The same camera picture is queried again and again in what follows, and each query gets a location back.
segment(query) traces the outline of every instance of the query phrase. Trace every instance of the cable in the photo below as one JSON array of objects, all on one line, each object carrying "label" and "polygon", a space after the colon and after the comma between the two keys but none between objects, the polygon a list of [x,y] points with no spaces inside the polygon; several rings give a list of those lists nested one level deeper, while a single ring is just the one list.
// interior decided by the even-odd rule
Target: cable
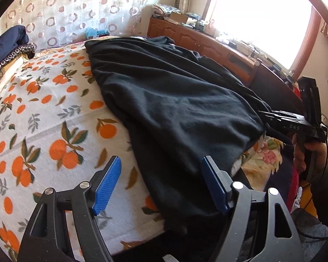
[{"label": "cable", "polygon": [[[324,138],[326,139],[327,158],[326,158],[326,164],[324,165],[324,168],[323,168],[323,171],[322,171],[322,175],[321,175],[321,178],[320,178],[320,182],[321,182],[321,180],[322,180],[323,177],[324,177],[324,172],[326,171],[327,164],[328,164],[328,141],[327,141],[327,137],[326,137],[326,135],[325,135],[325,133],[324,133],[323,130],[322,130],[322,134],[323,134]],[[311,196],[310,200],[307,202],[307,204],[306,204],[305,207],[303,208],[304,210],[306,210],[306,208],[309,206],[309,204],[311,203],[312,199],[313,199],[313,195]],[[299,233],[301,236],[304,236],[304,237],[306,237],[306,238],[310,238],[310,239],[316,239],[316,240],[327,240],[327,239],[328,239],[328,236],[313,236],[313,235],[309,235],[309,234],[303,233],[303,232],[302,232],[301,230],[299,230],[299,228],[298,228],[298,224],[297,224],[297,222],[298,222],[298,218],[299,218],[299,216],[296,217],[294,223],[295,223],[296,230],[298,231],[298,233]]]}]

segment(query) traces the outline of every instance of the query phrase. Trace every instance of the pink flower print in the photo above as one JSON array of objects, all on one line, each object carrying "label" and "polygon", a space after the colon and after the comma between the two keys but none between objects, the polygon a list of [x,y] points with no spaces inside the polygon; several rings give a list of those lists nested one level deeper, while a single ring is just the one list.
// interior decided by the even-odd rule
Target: pink flower print
[{"label": "pink flower print", "polygon": [[264,154],[263,160],[265,164],[274,164],[276,162],[276,155],[273,151],[269,150]]}]

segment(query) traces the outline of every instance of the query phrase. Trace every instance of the white bed sheet with orange print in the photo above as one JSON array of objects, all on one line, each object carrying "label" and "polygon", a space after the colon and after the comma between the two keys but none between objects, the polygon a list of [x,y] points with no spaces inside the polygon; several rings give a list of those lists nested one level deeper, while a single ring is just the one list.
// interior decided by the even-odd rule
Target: white bed sheet with orange print
[{"label": "white bed sheet with orange print", "polygon": [[[112,155],[122,172],[96,220],[111,254],[163,232],[137,168],[127,129],[107,109],[84,43],[39,53],[0,93],[0,246],[13,260],[40,193],[74,188]],[[68,226],[73,225],[67,213]],[[83,261],[76,232],[72,249]]]}]

